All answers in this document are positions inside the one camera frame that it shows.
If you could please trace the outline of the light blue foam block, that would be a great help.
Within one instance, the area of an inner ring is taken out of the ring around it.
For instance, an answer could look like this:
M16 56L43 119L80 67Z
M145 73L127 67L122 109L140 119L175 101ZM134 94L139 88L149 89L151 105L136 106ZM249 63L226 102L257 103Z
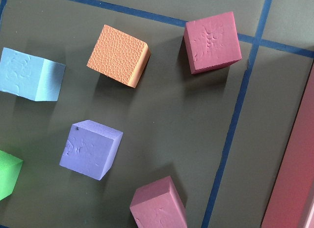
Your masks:
M57 101L65 65L3 48L0 90L32 101Z

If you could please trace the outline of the orange foam block right side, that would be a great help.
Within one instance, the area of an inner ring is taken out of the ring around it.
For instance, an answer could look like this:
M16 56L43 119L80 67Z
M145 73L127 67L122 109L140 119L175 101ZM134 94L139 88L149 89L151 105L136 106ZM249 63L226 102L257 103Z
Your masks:
M144 41L104 25L86 66L135 88L150 55Z

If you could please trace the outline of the purple foam block right side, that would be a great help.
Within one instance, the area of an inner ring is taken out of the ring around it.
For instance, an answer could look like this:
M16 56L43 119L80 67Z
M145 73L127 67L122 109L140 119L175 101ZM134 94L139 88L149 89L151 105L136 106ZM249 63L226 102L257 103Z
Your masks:
M59 165L101 180L110 170L123 132L92 120L74 123Z

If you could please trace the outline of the dark pink block far right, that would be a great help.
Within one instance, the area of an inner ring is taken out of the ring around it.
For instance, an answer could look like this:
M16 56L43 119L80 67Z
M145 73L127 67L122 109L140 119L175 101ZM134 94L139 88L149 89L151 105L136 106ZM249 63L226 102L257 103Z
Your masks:
M228 67L242 59L232 11L187 22L183 37L191 74Z

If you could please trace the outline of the dark pink block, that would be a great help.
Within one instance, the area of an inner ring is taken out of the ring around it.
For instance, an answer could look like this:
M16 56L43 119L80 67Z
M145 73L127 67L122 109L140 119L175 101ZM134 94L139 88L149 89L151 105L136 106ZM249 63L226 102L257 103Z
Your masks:
M228 67L242 59L232 11L187 22L183 37L191 74Z
M139 228L186 228L186 211L170 176L136 189L130 211Z

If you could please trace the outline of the dark pink block near right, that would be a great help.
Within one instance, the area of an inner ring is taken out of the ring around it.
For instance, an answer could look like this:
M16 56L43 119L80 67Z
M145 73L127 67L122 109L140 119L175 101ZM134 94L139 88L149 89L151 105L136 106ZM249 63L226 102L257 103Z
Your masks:
M170 176L136 189L130 211L139 228L186 228L186 211Z

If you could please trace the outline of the green foam block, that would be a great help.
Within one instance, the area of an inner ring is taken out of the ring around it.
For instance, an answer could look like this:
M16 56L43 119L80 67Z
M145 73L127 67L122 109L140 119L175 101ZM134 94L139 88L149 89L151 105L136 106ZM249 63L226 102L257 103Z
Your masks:
M4 199L11 195L20 170L23 165L23 160L19 159L4 151L0 151L0 199Z

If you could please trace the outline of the pink plastic tray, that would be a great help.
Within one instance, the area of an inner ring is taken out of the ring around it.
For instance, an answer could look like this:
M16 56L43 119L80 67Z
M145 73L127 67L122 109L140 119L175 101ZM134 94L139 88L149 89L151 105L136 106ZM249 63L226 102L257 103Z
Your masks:
M314 226L314 73L310 72L263 228Z

